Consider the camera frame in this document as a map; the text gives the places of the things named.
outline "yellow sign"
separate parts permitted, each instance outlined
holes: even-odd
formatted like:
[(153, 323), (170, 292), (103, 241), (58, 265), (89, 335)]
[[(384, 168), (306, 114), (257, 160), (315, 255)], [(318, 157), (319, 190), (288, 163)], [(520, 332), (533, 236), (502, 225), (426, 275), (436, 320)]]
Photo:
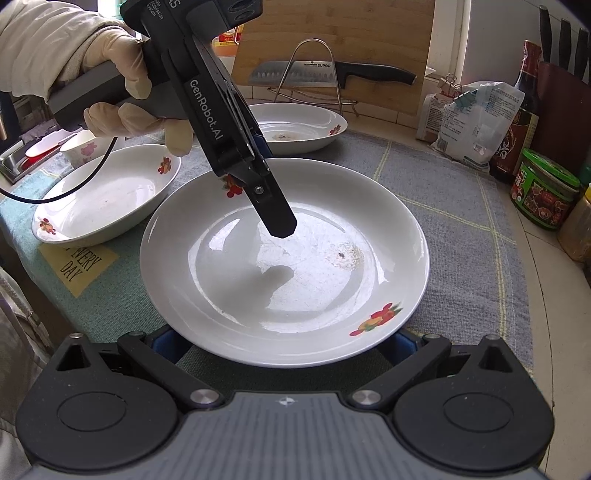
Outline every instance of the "yellow sign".
[(76, 298), (119, 257), (103, 245), (62, 248), (41, 244), (39, 251)]

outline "knife handle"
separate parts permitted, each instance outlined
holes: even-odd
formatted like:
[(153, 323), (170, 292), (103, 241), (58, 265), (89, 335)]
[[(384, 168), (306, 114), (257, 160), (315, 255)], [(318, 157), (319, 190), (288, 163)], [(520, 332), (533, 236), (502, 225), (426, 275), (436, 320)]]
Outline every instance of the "knife handle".
[(542, 55), (545, 62), (550, 62), (552, 52), (552, 24), (548, 8), (540, 5), (540, 38), (542, 41)]
[(407, 85), (412, 85), (417, 79), (413, 72), (390, 65), (336, 61), (335, 69), (339, 87), (342, 89), (345, 88), (349, 75), (373, 80), (374, 82), (400, 82)]
[(570, 22), (562, 19), (560, 22), (560, 38), (558, 40), (558, 66), (569, 71), (570, 54), (573, 50)]
[(579, 38), (577, 39), (577, 50), (574, 52), (574, 76), (583, 80), (583, 75), (587, 68), (587, 48), (589, 43), (589, 32), (584, 28), (579, 29)]

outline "stain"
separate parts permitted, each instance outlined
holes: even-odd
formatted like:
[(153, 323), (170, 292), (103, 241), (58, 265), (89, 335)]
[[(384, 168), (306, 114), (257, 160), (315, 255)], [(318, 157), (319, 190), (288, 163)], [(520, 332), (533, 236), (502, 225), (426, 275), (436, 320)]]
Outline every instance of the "stain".
[(297, 134), (280, 133), (280, 134), (273, 135), (272, 139), (280, 141), (280, 142), (291, 142), (294, 140), (298, 140), (298, 135)]
[(327, 260), (336, 268), (355, 270), (363, 263), (363, 252), (357, 245), (348, 242), (332, 248), (329, 251)]

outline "cutting board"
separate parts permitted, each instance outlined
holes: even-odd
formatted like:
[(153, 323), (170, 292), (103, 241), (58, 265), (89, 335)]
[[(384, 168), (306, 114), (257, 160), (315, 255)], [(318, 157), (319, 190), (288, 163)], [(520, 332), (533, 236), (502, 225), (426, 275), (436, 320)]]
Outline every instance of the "cutting board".
[[(343, 97), (416, 115), (425, 75), (435, 0), (264, 0), (263, 15), (244, 26), (232, 76), (248, 85), (254, 67), (289, 60), (294, 48), (316, 37), (336, 60), (394, 65), (417, 75), (413, 86), (349, 77)], [(308, 43), (296, 59), (330, 60)], [(333, 89), (310, 89), (334, 95)]]

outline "black cable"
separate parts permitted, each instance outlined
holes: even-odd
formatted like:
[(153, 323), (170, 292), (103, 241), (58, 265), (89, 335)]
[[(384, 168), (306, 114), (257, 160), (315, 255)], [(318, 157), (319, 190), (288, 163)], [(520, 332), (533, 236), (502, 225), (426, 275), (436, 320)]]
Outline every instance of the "black cable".
[(84, 185), (86, 185), (88, 182), (90, 182), (94, 178), (94, 176), (99, 172), (100, 168), (107, 161), (107, 158), (109, 157), (109, 154), (111, 153), (111, 150), (113, 150), (113, 147), (115, 146), (115, 142), (116, 141), (117, 141), (117, 137), (115, 137), (113, 139), (113, 141), (111, 142), (111, 145), (109, 145), (109, 148), (107, 149), (107, 151), (105, 153), (105, 156), (100, 161), (100, 163), (96, 166), (96, 168), (92, 171), (92, 173), (86, 177), (86, 179), (82, 183), (80, 183), (79, 185), (75, 186), (71, 190), (68, 190), (67, 192), (64, 192), (64, 193), (58, 195), (57, 197), (52, 197), (50, 199), (41, 199), (41, 200), (26, 199), (26, 198), (23, 198), (23, 197), (19, 197), (18, 195), (14, 195), (14, 194), (12, 194), (10, 192), (7, 192), (3, 188), (0, 188), (0, 193), (2, 193), (4, 196), (6, 196), (6, 197), (8, 197), (8, 198), (10, 198), (12, 200), (16, 200), (17, 202), (22, 202), (22, 203), (40, 204), (40, 203), (51, 203), (51, 202), (55, 202), (56, 200), (61, 200), (62, 198), (67, 197), (71, 193), (77, 192)]

